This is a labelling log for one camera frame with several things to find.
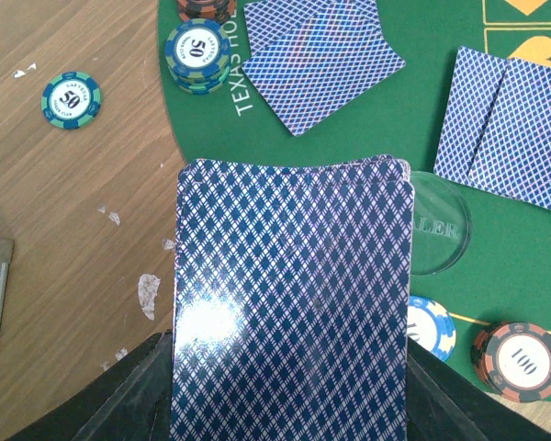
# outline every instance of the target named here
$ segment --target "wooden table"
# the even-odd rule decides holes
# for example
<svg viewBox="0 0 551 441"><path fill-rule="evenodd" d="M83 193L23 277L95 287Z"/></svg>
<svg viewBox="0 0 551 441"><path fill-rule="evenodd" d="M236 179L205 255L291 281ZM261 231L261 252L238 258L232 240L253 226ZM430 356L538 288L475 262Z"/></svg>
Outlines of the wooden table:
<svg viewBox="0 0 551 441"><path fill-rule="evenodd" d="M173 239L185 162L165 114L156 19L151 0L0 0L0 235L15 240L0 439L172 326L174 260L162 243ZM39 107L45 84L67 70L88 72L104 94L95 121L76 131L52 127ZM143 274L161 279L153 321L139 304ZM516 409L551 431L551 403Z"/></svg>

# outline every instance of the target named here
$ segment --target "deck of cards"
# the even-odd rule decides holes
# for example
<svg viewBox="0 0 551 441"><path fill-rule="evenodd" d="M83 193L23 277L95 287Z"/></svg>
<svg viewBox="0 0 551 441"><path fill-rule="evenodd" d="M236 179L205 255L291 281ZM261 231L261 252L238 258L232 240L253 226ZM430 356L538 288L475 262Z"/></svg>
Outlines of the deck of cards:
<svg viewBox="0 0 551 441"><path fill-rule="evenodd" d="M551 210L551 67L462 47L434 172Z"/></svg>
<svg viewBox="0 0 551 441"><path fill-rule="evenodd" d="M387 155L180 173L172 439L406 439L409 180Z"/></svg>
<svg viewBox="0 0 551 441"><path fill-rule="evenodd" d="M405 65L375 0L265 0L244 15L252 57L243 70L295 136Z"/></svg>

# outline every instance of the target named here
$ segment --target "yellow heart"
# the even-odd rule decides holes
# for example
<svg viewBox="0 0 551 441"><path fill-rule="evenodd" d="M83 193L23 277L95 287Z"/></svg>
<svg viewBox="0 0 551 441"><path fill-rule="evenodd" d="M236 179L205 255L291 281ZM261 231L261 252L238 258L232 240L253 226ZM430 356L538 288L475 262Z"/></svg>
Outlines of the yellow heart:
<svg viewBox="0 0 551 441"><path fill-rule="evenodd" d="M551 39L543 35L531 37L521 44L508 58L522 58L551 67Z"/></svg>
<svg viewBox="0 0 551 441"><path fill-rule="evenodd" d="M507 3L510 3L526 16L530 16L534 11L548 1L549 0L506 0Z"/></svg>

